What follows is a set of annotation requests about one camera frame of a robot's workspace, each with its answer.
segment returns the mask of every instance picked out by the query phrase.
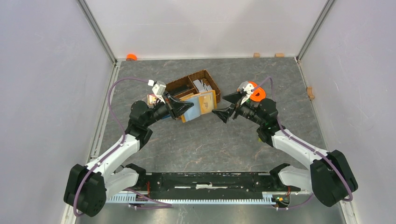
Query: metal corner post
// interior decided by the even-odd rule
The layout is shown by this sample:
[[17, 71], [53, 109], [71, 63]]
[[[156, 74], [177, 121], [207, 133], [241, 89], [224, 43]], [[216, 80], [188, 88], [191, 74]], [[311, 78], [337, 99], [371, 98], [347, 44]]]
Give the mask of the metal corner post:
[[325, 21], [330, 9], [333, 7], [334, 3], [336, 0], [327, 0], [325, 6], [323, 7], [322, 11], [319, 14], [319, 17], [316, 19], [315, 24], [313, 25], [310, 33], [308, 34], [307, 39], [305, 40], [300, 52], [298, 53], [296, 59], [297, 61], [300, 61], [307, 49], [309, 48], [310, 44], [312, 43], [313, 39], [316, 36], [316, 33], [319, 31], [320, 27], [322, 26], [323, 22]]
[[117, 63], [117, 58], [115, 57], [114, 53], [112, 52], [109, 44], [107, 43], [105, 36], [103, 35], [102, 31], [99, 28], [98, 23], [95, 20], [95, 17], [93, 17], [91, 10], [88, 7], [88, 4], [86, 3], [85, 0], [77, 0], [78, 5], [80, 5], [81, 10], [83, 11], [85, 17], [87, 18], [89, 24], [91, 25], [95, 35], [100, 41], [100, 44], [102, 45], [103, 49], [105, 50], [107, 56], [109, 57], [110, 61], [113, 64]]

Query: orange circular object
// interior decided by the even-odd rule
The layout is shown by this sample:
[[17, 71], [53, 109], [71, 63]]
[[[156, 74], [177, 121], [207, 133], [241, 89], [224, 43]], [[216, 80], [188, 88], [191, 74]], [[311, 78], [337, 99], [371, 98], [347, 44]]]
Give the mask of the orange circular object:
[[127, 61], [136, 61], [137, 57], [134, 54], [127, 55]]
[[[254, 82], [249, 82], [249, 83], [251, 83], [254, 87], [257, 86], [257, 84]], [[255, 90], [252, 95], [250, 95], [250, 99], [255, 102], [260, 102], [263, 99], [265, 99], [265, 96], [266, 94], [264, 89], [260, 87], [257, 90]]]

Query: brown block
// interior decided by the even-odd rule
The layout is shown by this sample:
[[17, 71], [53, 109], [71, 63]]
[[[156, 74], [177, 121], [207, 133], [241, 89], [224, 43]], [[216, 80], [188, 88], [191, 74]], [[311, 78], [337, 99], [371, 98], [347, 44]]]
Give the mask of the brown block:
[[314, 96], [313, 93], [312, 93], [312, 86], [308, 86], [308, 87], [307, 87], [307, 94], [308, 94], [308, 98], [309, 98], [310, 100], [313, 100], [313, 99], [315, 98], [315, 96]]
[[275, 57], [284, 57], [284, 53], [276, 53]]

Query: gray floor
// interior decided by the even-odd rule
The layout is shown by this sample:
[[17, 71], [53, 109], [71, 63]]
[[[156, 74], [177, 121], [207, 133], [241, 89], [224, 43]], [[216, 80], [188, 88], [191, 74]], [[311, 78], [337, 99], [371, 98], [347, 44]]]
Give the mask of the gray floor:
[[[272, 76], [277, 108], [283, 125], [296, 136], [324, 148], [318, 123], [307, 98], [304, 82], [293, 58], [195, 59], [123, 62], [118, 79], [140, 77], [165, 83], [207, 69], [218, 84], [221, 95], [229, 94], [243, 81], [261, 82]], [[264, 89], [270, 95], [270, 85]], [[121, 82], [115, 89], [112, 106], [122, 124], [127, 124], [130, 106], [146, 100], [149, 86], [137, 81]], [[218, 108], [229, 103], [222, 100]], [[148, 172], [269, 171], [281, 163], [303, 166], [286, 153], [258, 141], [257, 125], [239, 117], [224, 124], [214, 114], [193, 121], [165, 119], [150, 127], [149, 143], [125, 161]], [[112, 118], [107, 121], [101, 153], [121, 136]], [[293, 196], [300, 203], [305, 196]], [[177, 205], [170, 210], [134, 211], [123, 204], [108, 204], [94, 218], [79, 223], [344, 223], [337, 204], [327, 208], [316, 198], [293, 211], [276, 212], [262, 206]]]

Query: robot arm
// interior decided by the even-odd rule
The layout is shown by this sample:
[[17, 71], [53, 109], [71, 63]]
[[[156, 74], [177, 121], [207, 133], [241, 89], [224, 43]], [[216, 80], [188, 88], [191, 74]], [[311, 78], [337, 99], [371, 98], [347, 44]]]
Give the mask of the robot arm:
[[136, 185], [139, 177], [139, 171], [136, 169], [127, 166], [116, 174], [114, 174], [114, 171], [129, 156], [138, 152], [147, 144], [153, 133], [148, 126], [168, 115], [176, 119], [194, 105], [191, 102], [180, 101], [171, 96], [165, 91], [166, 86], [163, 82], [154, 83], [152, 80], [150, 82], [153, 85], [152, 90], [160, 99], [160, 102], [153, 108], [149, 107], [144, 101], [134, 102], [129, 114], [128, 127], [125, 130], [125, 139], [122, 136], [99, 158], [85, 166], [76, 164], [70, 170], [64, 202], [71, 206], [73, 206], [77, 189], [83, 178], [88, 172], [91, 172], [83, 184], [77, 203], [77, 209], [88, 216], [93, 217], [98, 214], [106, 199]]
[[[212, 112], [224, 123], [227, 123], [230, 117], [236, 119], [239, 115], [257, 123], [259, 125], [257, 133], [262, 142], [286, 152], [306, 167], [306, 169], [298, 169], [284, 163], [274, 168], [270, 174], [276, 186], [279, 188], [295, 186], [305, 189], [315, 194], [318, 200], [328, 207], [343, 200], [348, 195], [347, 189], [335, 171], [318, 155], [322, 154], [341, 173], [351, 191], [357, 190], [355, 177], [340, 151], [328, 152], [317, 148], [294, 136], [285, 127], [281, 127], [277, 119], [276, 102], [265, 98], [258, 105], [254, 105], [247, 101], [253, 89], [250, 85], [248, 82], [242, 83], [236, 93], [223, 97], [231, 103], [228, 108], [216, 109]], [[314, 152], [308, 150], [308, 147], [313, 148]]]

